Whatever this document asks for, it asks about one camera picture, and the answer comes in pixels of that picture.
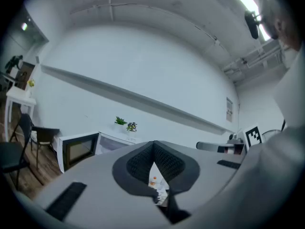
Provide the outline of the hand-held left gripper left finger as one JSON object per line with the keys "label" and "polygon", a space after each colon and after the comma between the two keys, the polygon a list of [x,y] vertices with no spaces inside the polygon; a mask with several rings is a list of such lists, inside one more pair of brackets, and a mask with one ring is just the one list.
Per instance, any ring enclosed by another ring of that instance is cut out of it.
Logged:
{"label": "hand-held left gripper left finger", "polygon": [[126,146],[87,158],[46,185],[34,202],[46,209],[72,182],[86,184],[64,222],[74,226],[169,226],[169,220],[150,197],[133,196],[121,189],[112,166],[121,156],[143,144]]}

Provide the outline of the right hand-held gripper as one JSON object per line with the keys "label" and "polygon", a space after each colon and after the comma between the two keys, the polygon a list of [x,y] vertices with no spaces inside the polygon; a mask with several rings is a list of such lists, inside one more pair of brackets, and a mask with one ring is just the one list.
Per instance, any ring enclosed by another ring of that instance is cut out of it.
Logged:
{"label": "right hand-held gripper", "polygon": [[257,125],[246,128],[239,133],[233,133],[229,136],[226,144],[197,142],[196,148],[203,151],[217,151],[218,153],[234,154],[245,156],[250,147],[262,143],[262,137]]}

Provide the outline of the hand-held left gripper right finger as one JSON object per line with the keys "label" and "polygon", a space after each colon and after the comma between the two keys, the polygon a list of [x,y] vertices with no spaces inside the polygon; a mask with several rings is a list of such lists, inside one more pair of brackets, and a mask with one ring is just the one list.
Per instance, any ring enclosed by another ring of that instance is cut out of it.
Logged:
{"label": "hand-held left gripper right finger", "polygon": [[154,162],[169,185],[165,215],[172,224],[190,217],[233,177],[244,154],[218,152],[226,148],[208,144],[207,149],[197,149],[154,142]]}

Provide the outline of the white microwave oven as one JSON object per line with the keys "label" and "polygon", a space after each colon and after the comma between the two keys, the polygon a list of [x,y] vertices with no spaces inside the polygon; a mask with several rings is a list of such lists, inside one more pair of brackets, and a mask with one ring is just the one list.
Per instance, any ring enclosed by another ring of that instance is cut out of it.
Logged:
{"label": "white microwave oven", "polygon": [[89,133],[61,136],[57,145],[57,160],[64,173],[77,163],[95,155],[140,143],[136,134],[115,132],[109,129]]}

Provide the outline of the purple flower potted plant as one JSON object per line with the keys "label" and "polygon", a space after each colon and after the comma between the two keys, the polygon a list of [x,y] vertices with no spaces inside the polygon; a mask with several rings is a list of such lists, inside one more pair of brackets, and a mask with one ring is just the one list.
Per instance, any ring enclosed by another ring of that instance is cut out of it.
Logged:
{"label": "purple flower potted plant", "polygon": [[128,123],[126,130],[129,138],[135,138],[137,132],[137,124],[135,122]]}

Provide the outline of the dark seat chair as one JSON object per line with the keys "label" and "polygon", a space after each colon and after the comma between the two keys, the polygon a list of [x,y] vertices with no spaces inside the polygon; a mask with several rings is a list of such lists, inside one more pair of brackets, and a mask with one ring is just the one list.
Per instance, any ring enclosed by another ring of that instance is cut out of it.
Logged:
{"label": "dark seat chair", "polygon": [[31,150],[33,150],[33,143],[36,145],[36,169],[38,169],[39,149],[41,146],[47,146],[51,151],[53,151],[54,155],[57,156],[57,152],[53,148],[53,142],[59,132],[60,130],[56,128],[32,126],[30,146]]}

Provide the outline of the black folding chair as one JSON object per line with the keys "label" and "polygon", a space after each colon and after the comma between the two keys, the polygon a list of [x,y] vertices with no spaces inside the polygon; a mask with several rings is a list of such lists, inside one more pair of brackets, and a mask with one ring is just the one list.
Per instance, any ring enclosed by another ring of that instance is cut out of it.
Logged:
{"label": "black folding chair", "polygon": [[[16,130],[20,127],[24,136],[24,145],[18,142]],[[30,166],[25,158],[25,150],[31,137],[32,121],[28,114],[21,117],[8,142],[0,143],[0,171],[2,173],[17,172],[15,187],[18,190],[20,170]]]}

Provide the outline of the person's white shirt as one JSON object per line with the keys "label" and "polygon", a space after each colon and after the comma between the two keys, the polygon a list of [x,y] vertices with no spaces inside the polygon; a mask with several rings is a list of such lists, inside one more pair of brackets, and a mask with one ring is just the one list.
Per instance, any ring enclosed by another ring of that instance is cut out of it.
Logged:
{"label": "person's white shirt", "polygon": [[305,44],[275,88],[274,100],[288,127],[305,125]]}

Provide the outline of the white ceiling pipes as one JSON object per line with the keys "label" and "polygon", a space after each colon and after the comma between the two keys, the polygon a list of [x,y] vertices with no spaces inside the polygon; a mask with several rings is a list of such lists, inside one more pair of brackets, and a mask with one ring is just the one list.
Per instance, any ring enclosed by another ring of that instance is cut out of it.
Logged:
{"label": "white ceiling pipes", "polygon": [[257,65],[264,64],[272,57],[277,57],[282,54],[280,44],[265,43],[258,49],[248,53],[246,56],[239,57],[221,70],[227,76],[234,73],[244,73]]}

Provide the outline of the white side table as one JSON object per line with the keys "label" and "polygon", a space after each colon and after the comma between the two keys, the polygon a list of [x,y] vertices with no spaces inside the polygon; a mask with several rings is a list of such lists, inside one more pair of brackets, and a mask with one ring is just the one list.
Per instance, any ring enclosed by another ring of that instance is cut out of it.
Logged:
{"label": "white side table", "polygon": [[36,100],[27,94],[27,91],[20,89],[16,86],[12,86],[6,93],[6,105],[5,105],[5,116],[4,116],[4,133],[5,141],[9,141],[8,135],[8,123],[11,122],[12,104],[17,103],[28,107],[28,114],[30,118],[33,118],[34,107]]}

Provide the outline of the yellow flower plant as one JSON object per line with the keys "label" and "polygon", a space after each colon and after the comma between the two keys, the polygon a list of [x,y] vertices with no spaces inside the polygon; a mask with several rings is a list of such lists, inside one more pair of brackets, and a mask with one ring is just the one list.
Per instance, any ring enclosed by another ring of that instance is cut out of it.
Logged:
{"label": "yellow flower plant", "polygon": [[28,80],[28,89],[26,91],[28,97],[31,97],[34,86],[35,86],[34,79]]}

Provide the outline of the brown door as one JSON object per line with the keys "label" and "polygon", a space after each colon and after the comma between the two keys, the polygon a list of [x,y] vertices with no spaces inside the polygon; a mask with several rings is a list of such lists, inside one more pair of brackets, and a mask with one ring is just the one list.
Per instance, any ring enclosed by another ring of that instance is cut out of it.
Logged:
{"label": "brown door", "polygon": [[15,86],[25,90],[27,81],[30,79],[31,73],[35,65],[27,62],[23,62],[21,69],[18,71],[16,76]]}

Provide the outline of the dark green plant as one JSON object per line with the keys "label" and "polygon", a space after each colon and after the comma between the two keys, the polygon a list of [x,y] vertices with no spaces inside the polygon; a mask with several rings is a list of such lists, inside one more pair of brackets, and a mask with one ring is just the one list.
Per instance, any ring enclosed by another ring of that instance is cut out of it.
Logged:
{"label": "dark green plant", "polygon": [[18,70],[21,69],[23,65],[23,56],[13,56],[8,63],[5,65],[6,73],[10,73],[12,68],[16,67]]}

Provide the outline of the wall poster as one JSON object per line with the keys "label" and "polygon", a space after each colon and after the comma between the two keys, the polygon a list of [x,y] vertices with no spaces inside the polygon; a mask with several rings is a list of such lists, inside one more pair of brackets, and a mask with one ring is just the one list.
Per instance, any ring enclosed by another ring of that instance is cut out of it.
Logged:
{"label": "wall poster", "polygon": [[226,120],[230,123],[233,122],[234,119],[234,109],[233,109],[233,102],[227,97],[226,98]]}

